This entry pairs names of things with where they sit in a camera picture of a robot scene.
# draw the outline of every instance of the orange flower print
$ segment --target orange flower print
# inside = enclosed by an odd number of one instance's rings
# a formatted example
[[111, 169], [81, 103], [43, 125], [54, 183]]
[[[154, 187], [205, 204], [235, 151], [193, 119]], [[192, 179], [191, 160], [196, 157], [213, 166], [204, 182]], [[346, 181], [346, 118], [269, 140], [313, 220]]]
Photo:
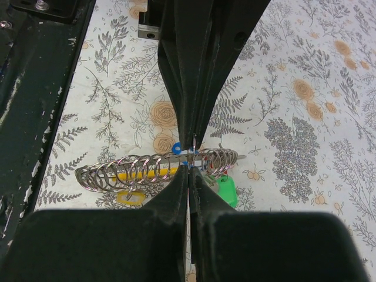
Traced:
[[196, 282], [196, 275], [191, 273], [187, 276], [187, 282]]
[[171, 102], [155, 102], [150, 107], [150, 119], [163, 129], [177, 127], [176, 114]]
[[251, 69], [249, 72], [248, 72], [248, 75], [253, 78], [254, 75], [256, 74], [257, 72], [254, 72], [253, 69]]
[[171, 130], [166, 129], [155, 137], [153, 147], [157, 154], [165, 154], [171, 152], [174, 144], [175, 140], [172, 137]]
[[131, 9], [129, 10], [129, 15], [133, 19], [138, 19], [140, 16], [140, 12], [146, 12], [145, 7], [141, 5], [136, 5], [136, 6], [131, 7]]
[[353, 235], [354, 235], [354, 232], [353, 232], [353, 230], [351, 229], [351, 226], [350, 226], [350, 225], [347, 226], [347, 230], [348, 230], [348, 232], [350, 233], [350, 236], [353, 236]]
[[322, 120], [323, 119], [323, 111], [319, 106], [317, 106], [315, 103], [307, 103], [307, 112], [308, 114], [316, 120]]
[[327, 109], [328, 109], [329, 112], [331, 112], [331, 113], [336, 113], [337, 112], [337, 109], [335, 108], [335, 106], [333, 105], [333, 103], [326, 102], [325, 106], [327, 107]]
[[354, 62], [354, 60], [350, 57], [350, 56], [346, 56], [345, 57], [345, 65], [349, 68], [349, 69], [352, 69], [352, 70], [356, 70], [358, 67], [357, 67], [357, 63]]
[[336, 88], [333, 88], [331, 91], [328, 92], [328, 94], [331, 94], [335, 98], [341, 96], [340, 90]]
[[294, 81], [293, 89], [300, 99], [310, 100], [313, 98], [312, 87], [302, 79], [297, 79]]
[[364, 62], [364, 61], [360, 61], [360, 65], [361, 65], [364, 69], [366, 69], [366, 70], [369, 70], [369, 69], [370, 69], [370, 66], [369, 66], [366, 62]]
[[348, 56], [351, 53], [350, 47], [341, 40], [334, 41], [334, 47], [341, 55]]
[[286, 64], [284, 63], [284, 61], [282, 61], [282, 59], [280, 59], [280, 61], [276, 63], [276, 67], [279, 70], [284, 71], [286, 69]]
[[342, 211], [343, 205], [344, 205], [344, 202], [342, 202], [342, 204], [334, 203], [334, 208], [336, 209], [338, 215], [343, 214], [343, 211]]
[[147, 0], [130, 0], [131, 2], [135, 3], [135, 4], [144, 4], [144, 3], [147, 3]]
[[317, 33], [317, 32], [313, 32], [313, 31], [311, 31], [311, 32], [308, 33], [308, 35], [309, 35], [310, 37], [314, 38], [314, 39], [319, 38], [319, 33]]
[[261, 175], [265, 172], [265, 170], [259, 170], [257, 171], [257, 166], [256, 164], [253, 165], [253, 171], [245, 170], [243, 173], [247, 173], [247, 177], [252, 180], [259, 181], [260, 179], [262, 181], [265, 181], [265, 178]]
[[86, 49], [89, 49], [89, 47], [94, 47], [90, 42], [92, 42], [93, 39], [91, 40], [85, 40], [83, 41], [83, 44], [82, 44], [82, 50], [86, 50]]
[[327, 204], [324, 197], [324, 191], [320, 191], [316, 188], [316, 191], [313, 193], [314, 197], [311, 200], [311, 204]]

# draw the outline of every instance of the blue plastic clip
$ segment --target blue plastic clip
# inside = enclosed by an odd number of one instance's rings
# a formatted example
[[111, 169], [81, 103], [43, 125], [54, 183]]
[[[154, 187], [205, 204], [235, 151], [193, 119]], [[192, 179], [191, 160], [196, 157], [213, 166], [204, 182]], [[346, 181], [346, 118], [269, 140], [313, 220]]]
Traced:
[[175, 143], [175, 144], [172, 146], [171, 151], [172, 151], [174, 154], [179, 155], [179, 154], [182, 152], [182, 148], [180, 147], [180, 142]]
[[188, 162], [183, 161], [182, 164], [185, 165], [185, 166], [187, 166], [187, 165], [188, 165]]

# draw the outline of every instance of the fern leaf print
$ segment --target fern leaf print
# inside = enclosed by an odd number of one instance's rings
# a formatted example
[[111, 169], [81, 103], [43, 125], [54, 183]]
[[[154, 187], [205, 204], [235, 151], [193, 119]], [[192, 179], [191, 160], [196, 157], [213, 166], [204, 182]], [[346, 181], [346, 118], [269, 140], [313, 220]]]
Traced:
[[267, 124], [265, 137], [278, 150], [273, 172], [285, 181], [280, 192], [291, 202], [305, 203], [313, 192], [308, 176], [317, 173], [315, 156], [320, 146], [314, 128], [297, 117], [293, 117], [291, 127], [280, 118], [269, 120]]
[[51, 186], [54, 186], [56, 184], [57, 177], [63, 181], [66, 180], [64, 175], [65, 176], [71, 175], [71, 173], [74, 172], [77, 165], [83, 160], [83, 158], [86, 155], [87, 155], [87, 152], [69, 163], [55, 165], [55, 167], [53, 168], [53, 173], [52, 173], [52, 165], [48, 164], [47, 171], [43, 179], [44, 188], [48, 187], [49, 182], [51, 182]]
[[82, 195], [81, 193], [69, 195], [69, 194], [60, 194], [60, 193], [52, 192], [52, 191], [47, 192], [47, 190], [44, 190], [42, 192], [42, 194], [39, 195], [38, 200], [37, 200], [37, 204], [40, 207], [42, 205], [42, 203], [44, 203], [44, 204], [63, 203], [63, 202], [70, 201], [70, 200], [73, 200], [75, 198], [78, 198], [81, 195]]
[[234, 115], [241, 109], [248, 95], [245, 94], [242, 97], [235, 99], [231, 98], [236, 90], [236, 86], [242, 79], [243, 77], [236, 76], [228, 79], [223, 85], [209, 120], [209, 126], [215, 129], [215, 131], [210, 134], [210, 137], [222, 138], [223, 135], [227, 134], [242, 135], [244, 132], [236, 129], [232, 125], [246, 123], [252, 120]]
[[63, 115], [61, 117], [61, 120], [60, 120], [60, 123], [59, 123], [59, 126], [62, 126], [64, 123], [67, 123], [68, 121], [70, 121], [71, 119], [75, 118], [74, 121], [77, 121], [78, 118], [77, 118], [77, 114], [76, 113], [68, 113], [66, 115]]
[[55, 158], [58, 157], [56, 148], [59, 148], [61, 151], [65, 152], [66, 147], [71, 145], [71, 141], [74, 141], [75, 137], [77, 137], [78, 134], [87, 131], [87, 129], [87, 127], [81, 126], [73, 129], [68, 129], [68, 131], [63, 131], [62, 133], [58, 133], [54, 142], [55, 146], [52, 149], [53, 156]]

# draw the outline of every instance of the metal bracket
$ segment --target metal bracket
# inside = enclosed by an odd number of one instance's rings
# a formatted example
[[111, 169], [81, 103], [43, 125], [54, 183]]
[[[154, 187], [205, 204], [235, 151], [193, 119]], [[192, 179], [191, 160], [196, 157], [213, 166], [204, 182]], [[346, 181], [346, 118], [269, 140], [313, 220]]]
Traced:
[[42, 19], [68, 24], [75, 18], [78, 0], [10, 0], [10, 4]]
[[[7, 65], [6, 59], [26, 18], [25, 13], [12, 8], [8, 9], [8, 6], [9, 3], [0, 3], [0, 76]], [[0, 95], [0, 104], [3, 103], [3, 98]]]
[[140, 12], [138, 27], [139, 38], [159, 40], [163, 7], [163, 1], [149, 0], [147, 2], [147, 11]]

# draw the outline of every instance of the floral tablecloth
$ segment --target floral tablecloth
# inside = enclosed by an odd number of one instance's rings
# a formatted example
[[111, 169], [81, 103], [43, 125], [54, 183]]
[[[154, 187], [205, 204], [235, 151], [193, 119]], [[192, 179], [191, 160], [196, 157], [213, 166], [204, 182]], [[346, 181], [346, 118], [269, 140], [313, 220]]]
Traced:
[[[37, 209], [134, 208], [114, 194], [87, 192], [73, 171], [169, 152], [178, 141], [157, 42], [137, 38], [145, 5], [97, 0]], [[203, 144], [247, 156], [230, 172], [238, 210], [335, 214], [372, 281], [375, 9], [376, 0], [271, 0], [219, 94]], [[147, 198], [161, 188], [145, 188]], [[187, 279], [195, 280], [190, 264]]]

